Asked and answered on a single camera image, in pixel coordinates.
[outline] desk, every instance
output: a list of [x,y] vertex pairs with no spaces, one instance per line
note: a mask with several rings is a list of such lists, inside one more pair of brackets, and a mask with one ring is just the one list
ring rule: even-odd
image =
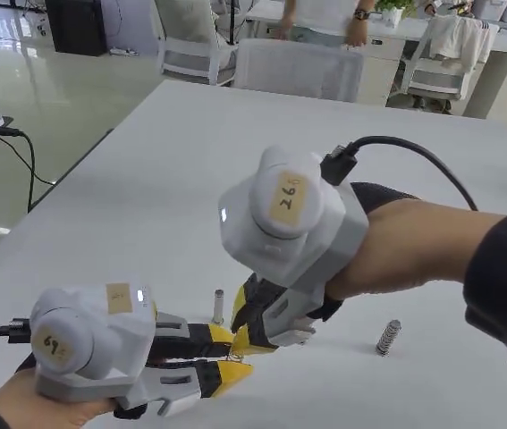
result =
[[[148,282],[165,312],[210,319],[214,289],[231,300],[249,274],[222,248],[218,197],[268,144],[325,153],[370,134],[426,145],[482,209],[507,213],[505,124],[166,81],[1,241],[0,324],[28,315],[48,287],[127,276]],[[464,206],[413,154],[371,147],[359,160],[355,181]],[[464,309],[458,284],[353,299],[306,346],[252,357],[249,379],[164,427],[505,429],[507,351],[468,326]],[[371,355],[393,318],[403,329],[391,356]],[[28,352],[0,339],[0,384]],[[148,414],[88,428],[156,425]]]
[[[258,36],[261,24],[276,25],[282,14],[282,2],[260,0],[247,14],[247,19],[253,22],[249,35]],[[386,104],[404,44],[406,41],[419,41],[426,28],[427,21],[406,18],[396,29],[390,29],[373,15],[368,24],[367,45],[355,49],[365,56],[359,103]],[[488,63],[476,68],[467,98],[455,102],[452,112],[507,121],[507,31],[497,35]]]

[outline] small metal cylinder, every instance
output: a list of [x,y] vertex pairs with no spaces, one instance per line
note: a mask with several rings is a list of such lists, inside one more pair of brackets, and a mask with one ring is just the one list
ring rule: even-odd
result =
[[214,316],[211,319],[214,324],[224,323],[224,290],[218,289],[215,291],[214,297]]
[[376,353],[380,356],[387,356],[390,347],[398,336],[398,332],[402,329],[400,320],[392,320],[384,329],[382,337],[376,344]]

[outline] shiny tile floor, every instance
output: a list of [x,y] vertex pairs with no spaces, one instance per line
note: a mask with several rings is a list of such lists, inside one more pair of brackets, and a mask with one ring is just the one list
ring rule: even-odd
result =
[[[161,81],[155,60],[59,54],[39,15],[0,8],[0,114],[34,143],[37,173],[55,181]],[[12,143],[28,157],[24,140]],[[0,239],[26,213],[29,171],[0,142]],[[36,185],[35,198],[47,186]]]

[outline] person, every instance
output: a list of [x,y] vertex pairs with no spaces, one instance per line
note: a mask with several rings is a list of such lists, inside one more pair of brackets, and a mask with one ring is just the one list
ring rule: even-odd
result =
[[[432,280],[463,282],[467,321],[507,346],[507,216],[439,206],[370,183],[353,188],[370,225],[357,255],[326,285],[323,309]],[[0,388],[0,429],[77,429],[113,405],[41,398],[25,369]]]
[[344,31],[348,46],[364,46],[368,36],[368,17],[375,0],[285,0],[281,29],[290,39],[324,46],[339,46],[338,37],[328,32]]

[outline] hand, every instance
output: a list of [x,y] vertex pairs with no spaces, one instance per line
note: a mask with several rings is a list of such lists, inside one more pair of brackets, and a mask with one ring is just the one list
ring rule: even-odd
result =
[[348,46],[364,46],[367,43],[368,21],[352,19],[344,34],[344,43]]
[[406,290],[431,280],[463,282],[469,261],[498,214],[403,199],[368,215],[357,255],[327,285],[332,299]]
[[33,369],[20,371],[0,388],[0,416],[11,429],[79,429],[114,408],[111,400],[70,404],[44,398],[35,393]]
[[293,13],[286,13],[283,15],[281,20],[279,21],[279,29],[278,37],[282,40],[287,38],[287,32],[292,29],[293,23],[295,21],[295,17]]
[[433,4],[429,4],[424,8],[424,12],[426,15],[434,16],[435,15],[435,7]]

